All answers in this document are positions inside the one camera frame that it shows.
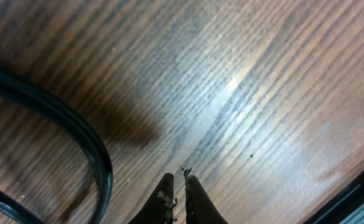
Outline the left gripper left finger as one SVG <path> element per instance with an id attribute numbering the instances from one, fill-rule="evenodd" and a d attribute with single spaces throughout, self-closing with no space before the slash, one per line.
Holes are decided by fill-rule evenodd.
<path id="1" fill-rule="evenodd" d="M 173 224 L 173 209 L 177 205 L 174 198 L 174 176 L 165 173 L 156 188 L 129 224 Z"/>

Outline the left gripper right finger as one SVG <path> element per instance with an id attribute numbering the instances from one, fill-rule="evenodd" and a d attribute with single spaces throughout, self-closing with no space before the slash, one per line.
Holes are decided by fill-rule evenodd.
<path id="1" fill-rule="evenodd" d="M 228 224 L 214 206 L 192 168 L 180 168 L 185 179 L 186 224 Z"/>

